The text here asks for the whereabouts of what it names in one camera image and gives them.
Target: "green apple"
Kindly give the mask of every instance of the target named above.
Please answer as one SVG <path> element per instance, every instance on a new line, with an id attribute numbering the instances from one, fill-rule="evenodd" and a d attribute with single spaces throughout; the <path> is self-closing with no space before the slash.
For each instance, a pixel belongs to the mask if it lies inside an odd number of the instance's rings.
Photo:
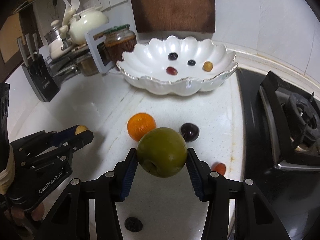
<path id="1" fill-rule="evenodd" d="M 187 144 L 175 130 L 159 127 L 145 134 L 137 147 L 138 162 L 150 174 L 167 178 L 186 163 Z"/>

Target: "brown cutting board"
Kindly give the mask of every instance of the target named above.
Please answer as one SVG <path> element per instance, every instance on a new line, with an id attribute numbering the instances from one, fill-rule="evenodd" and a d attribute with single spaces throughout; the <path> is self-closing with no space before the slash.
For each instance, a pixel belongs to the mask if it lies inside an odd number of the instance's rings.
<path id="1" fill-rule="evenodd" d="M 214 0 L 131 0 L 138 33 L 192 31 L 214 33 Z"/>

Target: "scalloped bowl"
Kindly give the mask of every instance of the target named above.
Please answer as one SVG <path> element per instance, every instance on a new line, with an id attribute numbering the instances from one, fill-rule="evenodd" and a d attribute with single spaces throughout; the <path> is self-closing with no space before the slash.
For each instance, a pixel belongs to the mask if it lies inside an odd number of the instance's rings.
<path id="1" fill-rule="evenodd" d="M 178 54 L 176 60 L 168 59 L 171 52 Z M 197 41 L 194 37 L 181 40 L 170 36 L 165 41 L 154 38 L 147 45 L 136 44 L 133 52 L 123 52 L 122 59 L 116 65 L 125 80 L 156 95 L 190 96 L 198 91 L 214 90 L 238 66 L 236 53 L 228 51 L 225 45 L 214 45 L 210 39 Z M 196 65 L 187 64 L 191 59 Z M 210 72 L 202 69 L 206 61 L 213 63 Z M 178 74 L 168 74 L 169 66 Z"/>

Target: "scalloped bowl rim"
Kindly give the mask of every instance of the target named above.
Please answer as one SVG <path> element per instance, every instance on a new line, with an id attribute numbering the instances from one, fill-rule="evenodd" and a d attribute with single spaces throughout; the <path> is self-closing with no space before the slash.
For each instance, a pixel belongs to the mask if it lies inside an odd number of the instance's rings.
<path id="1" fill-rule="evenodd" d="M 186 38 L 184 38 L 184 39 L 179 39 L 177 36 L 174 36 L 174 35 L 170 35 L 168 38 L 176 38 L 176 39 L 181 40 L 181 41 L 183 41 L 183 40 L 185 40 L 185 39 L 187 39 L 187 38 L 196 39 L 196 38 L 193 37 L 193 36 L 188 36 L 188 37 L 186 37 Z M 139 43 L 139 44 L 146 47 L 146 46 L 148 46 L 148 45 L 150 44 L 150 42 L 151 42 L 152 40 L 166 41 L 167 39 L 165 39 L 165 40 L 160 40 L 160 39 L 157 39 L 157 38 L 152 38 L 147 44 L 142 44 L 142 43 Z M 206 39 L 206 40 L 210 40 L 210 42 L 212 43 L 212 45 L 213 45 L 213 46 L 216 46 L 211 39 Z M 219 44 L 219 45 L 224 46 L 226 52 L 228 51 L 228 48 L 227 48 L 227 46 L 226 46 L 225 44 Z M 150 77 L 150 76 L 147 76 L 147 75 L 145 75 L 145 76 L 140 76 L 140 77 L 132 76 L 132 75 L 128 74 L 122 67 L 119 66 L 119 64 L 118 64 L 119 60 L 117 60 L 116 66 L 117 66 L 117 68 L 120 70 L 120 72 L 121 72 L 122 74 L 126 75 L 126 76 L 129 77 L 129 78 L 135 79 L 135 80 L 139 80 L 139 79 L 149 79 L 149 80 L 157 81 L 157 82 L 159 82 L 160 84 L 175 84 L 175 83 L 178 83 L 178 82 L 181 82 L 181 81 L 186 81 L 186 80 L 194 80 L 194 81 L 199 81 L 199 82 L 207 82 L 207 81 L 214 80 L 215 78 L 217 78 L 217 77 L 219 77 L 219 76 L 221 76 L 221 75 L 225 75 L 225 74 L 231 73 L 231 72 L 233 72 L 233 71 L 238 67 L 239 62 L 235 62 L 235 60 L 236 60 L 236 53 L 234 52 L 234 54 L 235 54 L 235 56 L 234 56 L 234 58 L 233 58 L 233 60 L 232 60 L 231 63 L 235 63 L 235 65 L 234 65 L 230 70 L 226 70 L 226 71 L 220 72 L 219 74 L 215 75 L 214 77 L 212 77 L 212 78 L 207 78 L 207 79 L 200 79 L 200 78 L 197 78 L 197 77 L 185 77 L 185 78 L 180 78 L 180 79 L 178 79 L 178 80 L 176 80 L 176 81 L 162 81 L 162 80 L 160 80 L 160 79 L 157 79 L 157 78 L 154 78 L 154 77 Z"/>

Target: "green jar lid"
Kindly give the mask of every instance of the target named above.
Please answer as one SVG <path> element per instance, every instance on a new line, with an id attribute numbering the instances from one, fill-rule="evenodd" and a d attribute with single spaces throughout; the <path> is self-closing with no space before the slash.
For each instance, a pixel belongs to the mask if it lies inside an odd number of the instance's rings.
<path id="1" fill-rule="evenodd" d="M 130 25 L 129 24 L 125 24 L 125 25 L 121 25 L 121 26 L 114 26 L 110 29 L 107 29 L 104 33 L 106 34 L 110 34 L 110 33 L 114 33 L 117 32 L 119 30 L 123 30 L 123 29 L 129 29 Z"/>

